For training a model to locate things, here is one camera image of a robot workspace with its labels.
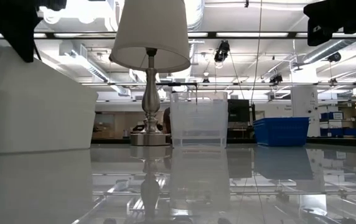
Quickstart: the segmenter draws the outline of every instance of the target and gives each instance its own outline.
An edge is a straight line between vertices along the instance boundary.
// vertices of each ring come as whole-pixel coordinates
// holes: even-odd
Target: table lamp
[[[184,0],[126,0],[110,60],[146,72],[142,109],[145,128],[131,135],[134,146],[163,146],[166,135],[157,129],[160,99],[156,73],[190,67]]]

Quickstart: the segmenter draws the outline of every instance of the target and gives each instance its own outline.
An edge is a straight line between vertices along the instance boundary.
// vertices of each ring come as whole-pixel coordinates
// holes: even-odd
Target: pipe
[[[356,40],[335,40],[335,41],[330,41],[318,49],[306,54],[304,58],[302,58],[302,61],[305,64],[311,64],[315,63],[319,60],[322,60],[324,58],[327,58],[328,56],[338,52],[339,50],[342,50],[352,44],[356,43]]]

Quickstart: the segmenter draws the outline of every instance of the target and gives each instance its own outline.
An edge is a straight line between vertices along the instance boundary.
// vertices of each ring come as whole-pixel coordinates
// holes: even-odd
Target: silver lamp stand
[[[146,89],[142,100],[142,109],[145,111],[145,128],[139,134],[131,135],[133,146],[166,146],[169,143],[169,134],[163,134],[157,129],[156,113],[160,109],[160,98],[156,88],[157,70],[154,68],[154,56],[157,49],[146,49],[149,57],[149,66],[146,69]]]

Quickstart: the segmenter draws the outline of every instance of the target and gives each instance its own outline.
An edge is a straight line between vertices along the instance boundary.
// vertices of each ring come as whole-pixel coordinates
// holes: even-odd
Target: transparent bin
[[[170,99],[174,148],[227,146],[227,93],[172,93]]]

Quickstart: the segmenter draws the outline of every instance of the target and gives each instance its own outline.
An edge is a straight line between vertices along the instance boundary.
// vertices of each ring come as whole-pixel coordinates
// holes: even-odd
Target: person
[[[163,133],[171,134],[171,120],[170,120],[170,107],[168,107],[163,114]]]

